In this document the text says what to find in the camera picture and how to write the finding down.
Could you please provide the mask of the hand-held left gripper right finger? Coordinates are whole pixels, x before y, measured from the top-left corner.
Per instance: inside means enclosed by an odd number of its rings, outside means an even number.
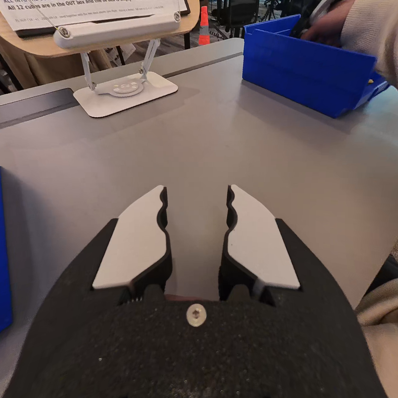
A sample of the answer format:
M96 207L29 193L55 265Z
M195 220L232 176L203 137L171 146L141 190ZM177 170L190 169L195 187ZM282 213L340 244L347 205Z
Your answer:
M238 285L258 301L272 301L272 288L300 292L299 278L271 211L235 184L228 186L226 206L227 231L218 272L220 300L226 301Z

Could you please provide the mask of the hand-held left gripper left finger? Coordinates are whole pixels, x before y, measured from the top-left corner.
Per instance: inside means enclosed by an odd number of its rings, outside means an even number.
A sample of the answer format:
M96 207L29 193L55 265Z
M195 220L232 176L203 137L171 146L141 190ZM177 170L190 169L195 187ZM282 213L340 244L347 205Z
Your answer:
M156 186L120 214L93 289L124 286L143 293L152 284L165 289L172 274L167 205L167 188Z

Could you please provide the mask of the blue plastic bin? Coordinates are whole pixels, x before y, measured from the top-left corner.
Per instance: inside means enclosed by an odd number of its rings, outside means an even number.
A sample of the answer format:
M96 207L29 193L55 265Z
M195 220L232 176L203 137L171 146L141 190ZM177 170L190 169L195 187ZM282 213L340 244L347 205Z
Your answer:
M13 323L12 290L8 268L2 177L0 178L0 332Z
M245 27L245 81L334 119L389 88L375 57L291 37L300 17Z

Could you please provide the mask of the person's right forearm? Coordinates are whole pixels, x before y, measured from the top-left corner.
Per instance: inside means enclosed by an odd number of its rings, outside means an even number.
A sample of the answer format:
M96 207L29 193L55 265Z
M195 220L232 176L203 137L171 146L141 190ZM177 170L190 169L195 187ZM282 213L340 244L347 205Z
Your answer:
M341 32L347 50L376 57L376 72L398 88L398 2L354 1Z

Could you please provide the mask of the orange traffic cone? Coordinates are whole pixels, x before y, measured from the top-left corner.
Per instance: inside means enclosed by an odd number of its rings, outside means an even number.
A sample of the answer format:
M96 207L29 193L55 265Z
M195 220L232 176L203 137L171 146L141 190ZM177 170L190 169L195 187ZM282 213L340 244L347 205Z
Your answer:
M209 33L209 21L208 21L207 6L202 6L201 7L201 19L200 19L200 27L199 27L198 44L200 46L210 44L210 33Z

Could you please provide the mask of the instruction sheet on stand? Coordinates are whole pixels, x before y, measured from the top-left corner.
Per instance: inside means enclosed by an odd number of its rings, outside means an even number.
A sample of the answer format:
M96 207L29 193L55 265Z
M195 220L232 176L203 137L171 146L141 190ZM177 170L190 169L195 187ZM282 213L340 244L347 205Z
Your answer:
M58 27L53 34L18 37L1 14L1 38L14 47L44 58L80 54L86 87L74 98L93 118L106 117L177 92L176 84L150 71L160 40L190 33L199 20L200 1L188 1L190 14L179 11L116 21L87 22ZM124 44L148 41L147 51L135 74L95 83L90 53Z

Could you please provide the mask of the tan coat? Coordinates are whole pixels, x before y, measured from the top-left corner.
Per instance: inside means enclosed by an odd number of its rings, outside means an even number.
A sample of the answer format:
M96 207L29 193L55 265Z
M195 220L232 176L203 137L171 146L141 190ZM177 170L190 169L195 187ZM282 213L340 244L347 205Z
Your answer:
M23 89L84 75L80 54L44 58L26 53L3 38L0 52Z

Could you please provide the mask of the printed instruction sheet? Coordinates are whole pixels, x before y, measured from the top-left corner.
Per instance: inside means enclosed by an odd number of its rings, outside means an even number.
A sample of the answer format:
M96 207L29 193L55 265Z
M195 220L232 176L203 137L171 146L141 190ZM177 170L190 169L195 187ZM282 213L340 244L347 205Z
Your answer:
M116 21L179 11L190 14L188 1L174 0L2 0L1 14L18 37L53 34L58 27Z

